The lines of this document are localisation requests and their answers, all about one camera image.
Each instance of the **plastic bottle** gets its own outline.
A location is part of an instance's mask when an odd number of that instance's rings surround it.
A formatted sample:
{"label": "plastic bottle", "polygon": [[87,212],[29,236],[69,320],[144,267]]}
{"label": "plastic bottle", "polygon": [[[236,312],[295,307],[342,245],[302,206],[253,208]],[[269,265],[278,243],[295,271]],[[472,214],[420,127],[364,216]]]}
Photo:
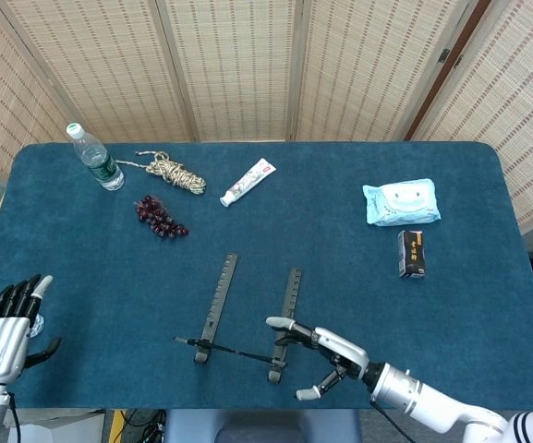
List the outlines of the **plastic bottle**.
{"label": "plastic bottle", "polygon": [[85,132],[79,123],[69,124],[67,133],[73,138],[75,153],[100,185],[109,191],[120,189],[125,183],[125,176],[102,142]]}

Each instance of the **black box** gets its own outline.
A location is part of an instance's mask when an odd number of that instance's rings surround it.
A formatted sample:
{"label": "black box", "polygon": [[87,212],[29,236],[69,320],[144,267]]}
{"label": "black box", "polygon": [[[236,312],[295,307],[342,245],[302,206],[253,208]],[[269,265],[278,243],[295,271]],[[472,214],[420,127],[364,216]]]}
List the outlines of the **black box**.
{"label": "black box", "polygon": [[397,235],[399,276],[403,279],[424,277],[424,245],[422,231],[402,231]]}

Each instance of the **blue tablecloth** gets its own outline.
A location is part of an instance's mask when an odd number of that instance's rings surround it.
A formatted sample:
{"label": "blue tablecloth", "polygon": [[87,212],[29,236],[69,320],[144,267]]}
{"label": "blue tablecloth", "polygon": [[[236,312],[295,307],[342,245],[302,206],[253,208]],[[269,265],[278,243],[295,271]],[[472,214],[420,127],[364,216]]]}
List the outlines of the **blue tablecloth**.
{"label": "blue tablecloth", "polygon": [[[227,252],[239,254],[217,342],[270,354],[289,270],[304,270],[297,319],[331,329],[373,361],[411,369],[460,401],[533,409],[533,278],[493,150],[479,143],[114,144],[117,159],[166,150],[207,182],[195,196],[123,166],[99,187],[67,144],[17,156],[0,215],[0,289],[55,276],[46,324],[58,353],[14,385],[20,407],[366,408],[344,380],[299,402],[331,370],[292,347],[280,385],[268,366],[213,352],[207,365],[175,335],[199,337]],[[229,208],[219,197],[260,157],[277,171]],[[365,223],[364,184],[429,177],[442,220],[421,228],[427,275],[398,278],[402,227]],[[161,198],[189,237],[165,241],[133,203]]]}

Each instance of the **bottle label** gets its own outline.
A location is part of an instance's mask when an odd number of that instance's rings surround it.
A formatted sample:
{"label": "bottle label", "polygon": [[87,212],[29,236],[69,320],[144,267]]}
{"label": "bottle label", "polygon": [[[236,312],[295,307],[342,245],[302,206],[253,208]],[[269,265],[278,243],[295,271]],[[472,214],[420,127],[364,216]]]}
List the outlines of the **bottle label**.
{"label": "bottle label", "polygon": [[104,163],[102,163],[100,166],[91,167],[90,171],[98,180],[105,182],[116,172],[115,159],[108,154],[108,157],[106,157]]}

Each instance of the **robotic arm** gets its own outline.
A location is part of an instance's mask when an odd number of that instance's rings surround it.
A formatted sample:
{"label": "robotic arm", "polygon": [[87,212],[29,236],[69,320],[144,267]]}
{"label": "robotic arm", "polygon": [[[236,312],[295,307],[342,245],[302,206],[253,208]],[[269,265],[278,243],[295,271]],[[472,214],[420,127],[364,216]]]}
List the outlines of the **robotic arm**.
{"label": "robotic arm", "polygon": [[54,339],[45,351],[26,356],[30,329],[34,325],[42,297],[53,277],[35,275],[0,293],[0,430],[12,400],[6,386],[15,381],[23,369],[50,358],[61,343]]}
{"label": "robotic arm", "polygon": [[533,413],[521,413],[510,422],[488,409],[462,403],[387,363],[373,363],[365,350],[324,328],[310,329],[285,317],[268,317],[274,330],[285,331],[276,344],[300,343],[320,351],[334,370],[310,389],[296,393],[298,400],[317,400],[345,376],[361,380],[371,401],[384,401],[426,427],[445,433],[456,422],[466,424],[463,443],[533,443]]}

